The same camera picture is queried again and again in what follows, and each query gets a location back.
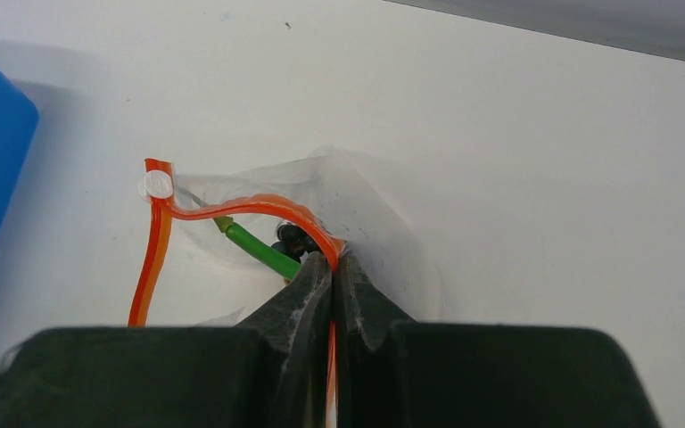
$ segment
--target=clear plastic bag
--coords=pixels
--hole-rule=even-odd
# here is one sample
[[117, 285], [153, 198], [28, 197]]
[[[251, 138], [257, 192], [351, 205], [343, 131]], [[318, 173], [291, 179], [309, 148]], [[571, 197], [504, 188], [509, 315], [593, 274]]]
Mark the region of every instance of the clear plastic bag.
[[[151, 160], [148, 169], [162, 165], [156, 162]], [[285, 219], [307, 229], [310, 235], [315, 232], [309, 228], [317, 228], [322, 235], [313, 237], [333, 269], [342, 251], [352, 251], [373, 284], [411, 316], [422, 320], [441, 317], [442, 288], [427, 251], [343, 152], [324, 148], [307, 159], [230, 176], [169, 173], [173, 197], [166, 202], [152, 199], [154, 212], [159, 203], [165, 218], [175, 218], [169, 245], [164, 247], [166, 261], [158, 281], [154, 280], [156, 297], [150, 312], [155, 324], [231, 325], [285, 285], [281, 277], [226, 239], [209, 219], [214, 217], [210, 212], [225, 207], [233, 207], [228, 212], [230, 217], [267, 244], [276, 241], [276, 229]], [[276, 214], [268, 202], [258, 210], [259, 205], [254, 204], [236, 211], [264, 214], [235, 214], [235, 206], [267, 198], [290, 207], [283, 212], [302, 212], [310, 219], [303, 215], [288, 218], [280, 214], [285, 219], [264, 215]], [[183, 213], [189, 218], [200, 213], [206, 219], [178, 219], [187, 217]], [[213, 301], [214, 309], [204, 300]], [[182, 309], [179, 313], [184, 313], [183, 317], [155, 315], [177, 314], [177, 308]]]

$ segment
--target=plastic bag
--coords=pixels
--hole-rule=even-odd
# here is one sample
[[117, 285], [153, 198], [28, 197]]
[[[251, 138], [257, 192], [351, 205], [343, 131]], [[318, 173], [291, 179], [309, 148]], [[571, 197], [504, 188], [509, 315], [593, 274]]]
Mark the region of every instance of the plastic bag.
[[[151, 302], [152, 314], [158, 310], [176, 313], [172, 305], [189, 310], [178, 320], [154, 317], [156, 324], [233, 324], [285, 285], [280, 276], [220, 233], [210, 219], [215, 212], [228, 214], [267, 244], [276, 241], [278, 225], [290, 220], [319, 243], [333, 270], [336, 258], [352, 251], [372, 283], [412, 317], [440, 318], [442, 288], [432, 260], [342, 152], [325, 148], [304, 160], [231, 176], [175, 175], [168, 165], [146, 162], [149, 171], [163, 170], [173, 178], [174, 194], [151, 199], [149, 255], [152, 245], [154, 253], [158, 245], [159, 257], [147, 257], [146, 263], [149, 268], [158, 264], [161, 272], [153, 282], [148, 279], [151, 290], [143, 284], [144, 290], [139, 286], [136, 297], [140, 297], [139, 305], [147, 307], [145, 299]], [[160, 224], [154, 227], [157, 215]], [[171, 221], [171, 227], [162, 227], [162, 220]], [[164, 235], [169, 238], [167, 244], [159, 239]], [[154, 285], [156, 299], [151, 298]], [[203, 304], [206, 295], [214, 301], [209, 318], [216, 321], [204, 318], [211, 310]], [[144, 324], [145, 316], [142, 323], [139, 318], [135, 322], [134, 311], [130, 324]]]

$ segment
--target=green tip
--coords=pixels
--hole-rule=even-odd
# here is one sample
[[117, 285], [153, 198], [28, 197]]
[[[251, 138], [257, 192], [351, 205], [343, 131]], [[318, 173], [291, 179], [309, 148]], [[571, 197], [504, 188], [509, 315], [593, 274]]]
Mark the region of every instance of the green tip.
[[229, 229], [229, 227], [235, 223], [235, 221], [231, 217], [225, 216], [214, 218], [214, 223], [217, 224], [219, 231], [224, 234], [227, 229]]

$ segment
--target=white table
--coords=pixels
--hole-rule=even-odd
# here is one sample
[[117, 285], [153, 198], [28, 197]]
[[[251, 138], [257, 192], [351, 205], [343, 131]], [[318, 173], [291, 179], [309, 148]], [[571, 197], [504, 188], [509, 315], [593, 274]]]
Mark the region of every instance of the white table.
[[144, 157], [224, 173], [335, 144], [434, 252], [449, 319], [611, 333], [685, 426], [685, 63], [376, 0], [2, 0], [0, 67], [43, 112], [0, 355], [126, 322]]

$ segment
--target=green object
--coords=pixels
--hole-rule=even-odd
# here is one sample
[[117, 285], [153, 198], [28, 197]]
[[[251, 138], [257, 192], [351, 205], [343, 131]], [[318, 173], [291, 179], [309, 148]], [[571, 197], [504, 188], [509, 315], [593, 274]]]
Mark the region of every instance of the green object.
[[269, 247], [261, 239], [251, 235], [250, 232], [243, 229], [231, 217], [217, 217], [214, 218], [214, 223], [217, 224], [219, 231], [225, 234], [227, 239], [235, 243], [243, 251], [247, 252], [254, 259], [267, 265], [270, 269], [277, 272], [284, 279], [292, 280], [301, 264], [290, 259], [283, 253]]

